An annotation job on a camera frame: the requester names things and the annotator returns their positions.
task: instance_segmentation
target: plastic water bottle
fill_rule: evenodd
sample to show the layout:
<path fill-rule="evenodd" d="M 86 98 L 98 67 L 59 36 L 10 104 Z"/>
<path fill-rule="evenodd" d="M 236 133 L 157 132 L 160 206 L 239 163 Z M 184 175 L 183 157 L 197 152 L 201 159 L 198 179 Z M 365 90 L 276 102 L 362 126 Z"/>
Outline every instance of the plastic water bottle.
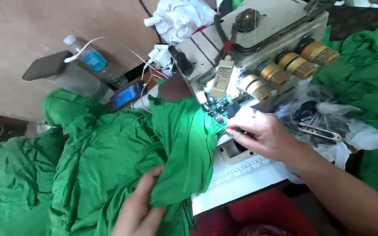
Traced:
<path fill-rule="evenodd" d="M 73 54 L 77 54 L 88 43 L 88 41 L 76 38 L 73 35 L 66 36 L 63 42 L 71 47 Z M 91 44 L 81 52 L 78 59 L 99 73 L 101 78 L 109 81 L 116 88 L 121 88 L 128 83 L 128 79 L 114 71 L 108 65 L 108 61 Z"/>

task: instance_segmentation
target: bottle cap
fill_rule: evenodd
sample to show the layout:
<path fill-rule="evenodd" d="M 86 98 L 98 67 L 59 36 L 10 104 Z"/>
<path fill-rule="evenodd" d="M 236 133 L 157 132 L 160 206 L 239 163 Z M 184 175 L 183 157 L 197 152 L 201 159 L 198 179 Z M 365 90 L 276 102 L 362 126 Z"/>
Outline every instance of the bottle cap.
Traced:
<path fill-rule="evenodd" d="M 72 45 L 73 43 L 75 43 L 77 39 L 74 37 L 74 35 L 68 35 L 65 37 L 65 39 L 63 39 L 63 42 L 66 44 L 66 45 Z"/>

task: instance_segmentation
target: green fabric pile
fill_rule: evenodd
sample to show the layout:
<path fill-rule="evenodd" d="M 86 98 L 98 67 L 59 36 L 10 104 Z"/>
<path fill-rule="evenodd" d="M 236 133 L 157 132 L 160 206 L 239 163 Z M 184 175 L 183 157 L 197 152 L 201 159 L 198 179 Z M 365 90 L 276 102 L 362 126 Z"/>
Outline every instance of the green fabric pile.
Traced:
<path fill-rule="evenodd" d="M 0 236 L 107 236 L 141 175 L 162 163 L 150 199 L 151 206 L 168 206 L 158 235 L 189 235 L 188 198 L 206 191 L 225 125 L 194 98 L 150 99 L 152 115 L 108 113 L 93 98 L 65 90 L 50 94 L 44 114 L 62 128 L 0 144 Z"/>
<path fill-rule="evenodd" d="M 350 115 L 378 129 L 378 28 L 333 42 L 328 32 L 330 27 L 323 42 L 341 56 L 321 67 L 313 81 L 333 89 L 340 102 L 361 108 Z M 378 190 L 378 149 L 352 158 L 349 171 Z"/>

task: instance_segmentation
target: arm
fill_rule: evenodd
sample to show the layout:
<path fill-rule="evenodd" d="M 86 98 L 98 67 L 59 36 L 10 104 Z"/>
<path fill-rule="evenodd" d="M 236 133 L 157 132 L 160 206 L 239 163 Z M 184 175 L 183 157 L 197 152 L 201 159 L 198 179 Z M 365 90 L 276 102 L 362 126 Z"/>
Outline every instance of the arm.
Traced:
<path fill-rule="evenodd" d="M 378 235 L 378 192 L 296 140 L 272 114 L 242 108 L 227 123 L 234 140 L 291 167 L 325 208 L 350 230 Z M 241 134 L 237 128 L 252 135 Z"/>

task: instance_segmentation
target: hand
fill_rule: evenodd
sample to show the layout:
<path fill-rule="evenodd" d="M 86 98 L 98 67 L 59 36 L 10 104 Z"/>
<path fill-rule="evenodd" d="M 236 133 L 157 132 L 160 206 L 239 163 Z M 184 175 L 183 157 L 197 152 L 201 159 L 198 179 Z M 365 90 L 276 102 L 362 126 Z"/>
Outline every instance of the hand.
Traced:
<path fill-rule="evenodd" d="M 250 134 L 242 134 L 240 129 Z M 242 107 L 228 120 L 226 131 L 244 147 L 287 165 L 296 158 L 307 157 L 307 152 L 314 152 L 307 143 L 289 133 L 275 115 L 255 112 L 252 108 Z"/>
<path fill-rule="evenodd" d="M 146 172 L 139 180 L 137 189 L 126 199 L 111 236 L 155 236 L 166 207 L 148 209 L 150 193 L 164 165 Z"/>

